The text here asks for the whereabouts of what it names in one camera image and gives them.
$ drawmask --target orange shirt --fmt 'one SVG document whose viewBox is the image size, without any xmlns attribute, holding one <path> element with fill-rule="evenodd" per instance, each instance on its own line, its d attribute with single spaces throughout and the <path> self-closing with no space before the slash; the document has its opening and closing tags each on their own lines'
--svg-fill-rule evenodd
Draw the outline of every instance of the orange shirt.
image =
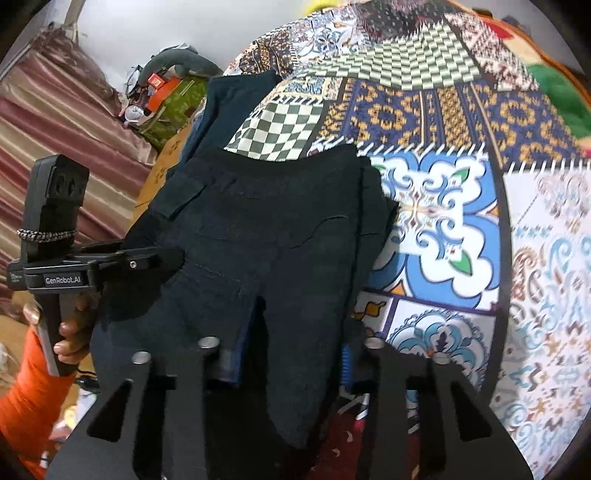
<svg viewBox="0 0 591 480">
<path fill-rule="evenodd" d="M 45 475 L 45 469 L 39 466 L 41 455 L 74 377 L 47 373 L 39 338 L 29 329 L 16 383 L 0 400 L 0 432 L 38 480 Z"/>
</svg>

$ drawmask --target patchwork blanket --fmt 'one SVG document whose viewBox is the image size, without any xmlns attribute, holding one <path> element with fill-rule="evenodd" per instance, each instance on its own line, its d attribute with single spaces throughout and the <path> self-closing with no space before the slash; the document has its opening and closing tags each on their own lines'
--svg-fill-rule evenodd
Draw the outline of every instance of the patchwork blanket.
<svg viewBox="0 0 591 480">
<path fill-rule="evenodd" d="M 508 37 L 444 0 L 324 9 L 230 65 L 284 81 L 226 149 L 371 159 L 401 210 L 355 317 L 460 364 L 541 479 L 591 404 L 591 166 Z M 361 427 L 338 423 L 312 478 L 355 476 Z"/>
</svg>

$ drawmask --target black handle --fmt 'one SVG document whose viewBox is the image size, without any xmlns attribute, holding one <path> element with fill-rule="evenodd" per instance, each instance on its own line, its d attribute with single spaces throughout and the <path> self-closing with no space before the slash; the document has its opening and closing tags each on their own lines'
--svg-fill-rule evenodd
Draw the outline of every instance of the black handle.
<svg viewBox="0 0 591 480">
<path fill-rule="evenodd" d="M 64 310 L 71 310 L 73 313 L 73 299 L 61 296 L 60 302 L 60 295 L 35 295 L 35 301 L 41 307 L 41 320 L 37 332 L 47 361 L 47 372 L 52 377 L 67 377 L 74 373 L 78 366 L 60 362 L 53 348 L 64 339 L 59 332 L 61 313 Z"/>
</svg>

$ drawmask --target metal pin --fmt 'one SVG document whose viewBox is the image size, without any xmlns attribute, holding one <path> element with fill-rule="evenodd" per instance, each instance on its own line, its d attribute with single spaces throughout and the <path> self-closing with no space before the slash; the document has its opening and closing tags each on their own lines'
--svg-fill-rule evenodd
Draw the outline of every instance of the metal pin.
<svg viewBox="0 0 591 480">
<path fill-rule="evenodd" d="M 381 338 L 370 337 L 365 339 L 365 347 L 369 348 L 370 350 L 379 350 L 385 346 L 386 342 L 384 342 Z"/>
<path fill-rule="evenodd" d="M 131 361 L 136 365 L 145 365 L 150 360 L 152 360 L 152 355 L 148 352 L 135 352 L 133 357 L 131 357 Z"/>
<path fill-rule="evenodd" d="M 445 352 L 435 352 L 431 358 L 437 365 L 447 365 L 452 361 L 451 357 Z"/>
<path fill-rule="evenodd" d="M 217 348 L 220 344 L 220 339 L 217 337 L 203 337 L 197 342 L 204 350 L 211 350 Z"/>
</svg>

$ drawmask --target green and white checkered fabric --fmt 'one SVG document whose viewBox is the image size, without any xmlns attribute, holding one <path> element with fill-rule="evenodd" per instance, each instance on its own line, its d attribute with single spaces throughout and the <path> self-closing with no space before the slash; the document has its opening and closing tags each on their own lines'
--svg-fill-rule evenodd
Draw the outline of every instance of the green and white checkered fabric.
<svg viewBox="0 0 591 480">
<path fill-rule="evenodd" d="M 352 77 L 401 90 L 447 87 L 480 78 L 480 70 L 448 24 L 410 38 L 385 41 L 362 53 L 316 63 L 297 77 Z"/>
<path fill-rule="evenodd" d="M 268 103 L 249 116 L 226 150 L 257 160 L 284 161 L 299 158 L 323 105 Z"/>
</svg>

